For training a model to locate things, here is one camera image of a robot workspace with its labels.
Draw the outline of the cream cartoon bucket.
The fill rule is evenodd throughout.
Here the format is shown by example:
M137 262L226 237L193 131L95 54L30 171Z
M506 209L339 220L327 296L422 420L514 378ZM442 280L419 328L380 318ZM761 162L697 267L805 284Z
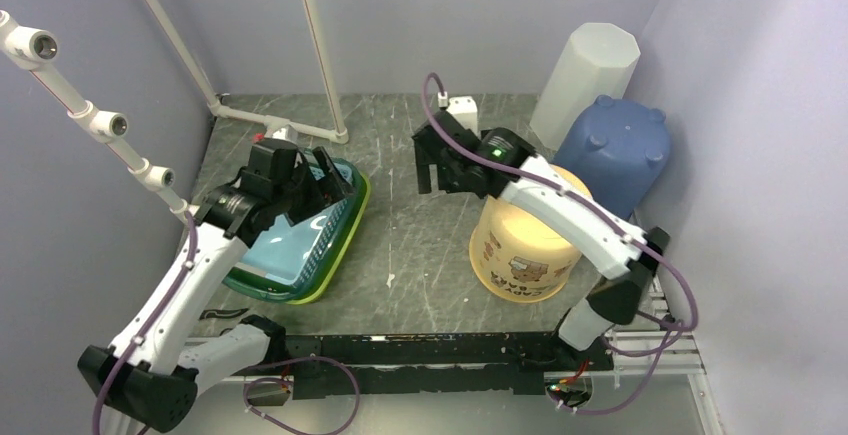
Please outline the cream cartoon bucket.
M536 303L556 295L582 253L526 211L488 197L469 241L478 280L495 295Z

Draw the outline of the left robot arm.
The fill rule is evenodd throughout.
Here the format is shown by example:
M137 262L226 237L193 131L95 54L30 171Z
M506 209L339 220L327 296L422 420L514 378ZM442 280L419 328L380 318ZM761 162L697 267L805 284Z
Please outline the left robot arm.
M217 287L278 217L295 226L354 193L323 148L254 143L236 176L187 216L185 244L133 320L107 346L81 354L77 367L96 396L91 432L167 433L222 379L249 367L279 372L286 330L266 317L249 316L194 349L185 344Z

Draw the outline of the white octagonal bin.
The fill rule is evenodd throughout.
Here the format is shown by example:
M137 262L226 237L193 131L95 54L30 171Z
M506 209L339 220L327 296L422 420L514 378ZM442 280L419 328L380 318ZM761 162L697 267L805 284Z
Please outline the white octagonal bin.
M577 117L600 95L624 94L641 50L634 35L612 23L587 22L569 36L529 123L556 150Z

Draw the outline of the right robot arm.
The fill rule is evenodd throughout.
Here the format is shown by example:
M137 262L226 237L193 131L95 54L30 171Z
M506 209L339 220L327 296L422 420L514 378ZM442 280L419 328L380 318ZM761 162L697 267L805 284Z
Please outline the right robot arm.
M570 242L600 274L600 281L557 326L550 346L557 366L578 368L598 338L633 321L657 269L655 243L667 240L667 233L615 220L571 188L529 142L509 129L491 129L478 137L441 111L412 140L420 193L438 188L516 206Z

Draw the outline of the blue bucket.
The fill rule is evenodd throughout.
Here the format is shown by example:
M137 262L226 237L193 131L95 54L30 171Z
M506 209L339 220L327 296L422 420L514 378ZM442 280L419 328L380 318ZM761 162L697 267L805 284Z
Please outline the blue bucket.
M582 181L602 207L628 219L670 154L665 112L600 95L572 124L552 163Z

